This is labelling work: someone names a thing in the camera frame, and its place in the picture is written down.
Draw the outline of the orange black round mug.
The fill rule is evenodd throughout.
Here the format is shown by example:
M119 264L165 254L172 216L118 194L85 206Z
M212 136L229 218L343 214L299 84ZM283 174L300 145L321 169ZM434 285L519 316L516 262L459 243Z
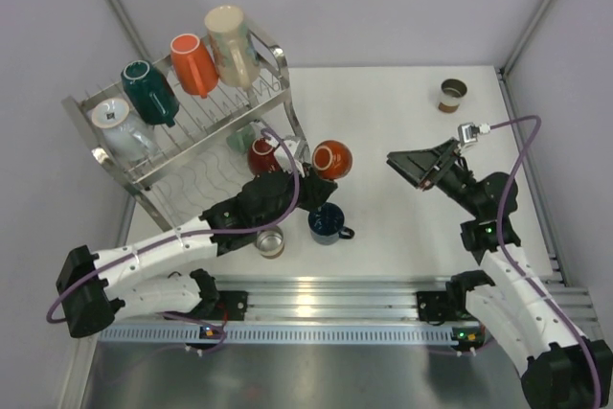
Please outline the orange black round mug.
M323 179L337 180L349 174L352 169L351 150L335 140L321 142L313 151L311 165Z

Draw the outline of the red cup white interior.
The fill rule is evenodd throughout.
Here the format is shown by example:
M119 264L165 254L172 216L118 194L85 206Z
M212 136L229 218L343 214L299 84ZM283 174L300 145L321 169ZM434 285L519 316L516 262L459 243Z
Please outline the red cup white interior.
M247 164L255 176L266 172L279 171L281 166L275 157L276 147L265 138L256 139L247 152Z

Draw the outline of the mint green cup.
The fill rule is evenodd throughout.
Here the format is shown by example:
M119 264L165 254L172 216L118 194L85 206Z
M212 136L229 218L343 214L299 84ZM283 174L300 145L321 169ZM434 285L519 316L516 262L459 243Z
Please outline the mint green cup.
M246 154L257 139L256 129L252 124L249 124L229 135L226 138L226 144L232 151Z

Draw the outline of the tall beige floral mug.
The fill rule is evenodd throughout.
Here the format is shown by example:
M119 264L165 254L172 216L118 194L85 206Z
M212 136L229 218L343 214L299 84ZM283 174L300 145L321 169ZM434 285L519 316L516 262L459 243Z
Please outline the tall beige floral mug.
M260 61L243 10L233 5L215 7L206 14L204 25L222 82L250 89L260 74Z

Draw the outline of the dark green mug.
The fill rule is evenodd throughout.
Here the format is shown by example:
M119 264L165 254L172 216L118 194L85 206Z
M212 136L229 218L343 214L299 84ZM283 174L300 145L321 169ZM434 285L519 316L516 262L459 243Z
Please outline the dark green mug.
M121 73L125 94L148 125L175 126L179 103L165 76L149 61L134 60Z

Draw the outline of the light blue mug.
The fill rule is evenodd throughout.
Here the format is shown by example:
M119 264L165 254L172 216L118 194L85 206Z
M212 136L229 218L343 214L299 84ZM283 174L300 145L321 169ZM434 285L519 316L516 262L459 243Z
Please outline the light blue mug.
M111 150L126 161L140 162L159 152L152 129L130 109L125 99L99 102L89 117Z

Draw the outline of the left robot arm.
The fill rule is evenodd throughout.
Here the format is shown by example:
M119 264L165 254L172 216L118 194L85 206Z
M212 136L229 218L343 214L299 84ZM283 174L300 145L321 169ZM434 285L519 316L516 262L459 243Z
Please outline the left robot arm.
M52 307L62 308L60 320L73 338L93 335L122 317L186 312L209 318L219 300L212 276L196 268L176 291L168 274L252 244L295 209L319 209L337 188L336 181L320 177L311 166L302 173L264 172L237 195L167 232L97 252L77 247L57 277Z

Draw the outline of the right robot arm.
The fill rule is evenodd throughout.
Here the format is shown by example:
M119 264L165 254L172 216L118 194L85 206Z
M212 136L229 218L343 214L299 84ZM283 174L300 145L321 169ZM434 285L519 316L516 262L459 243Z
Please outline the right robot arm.
M414 188L438 188L472 216L463 246L478 267L450 278L447 305L477 319L511 360L532 408L603 408L612 351L592 341L561 309L530 266L510 215L518 188L507 173L478 180L451 138L430 149L393 151L387 164Z

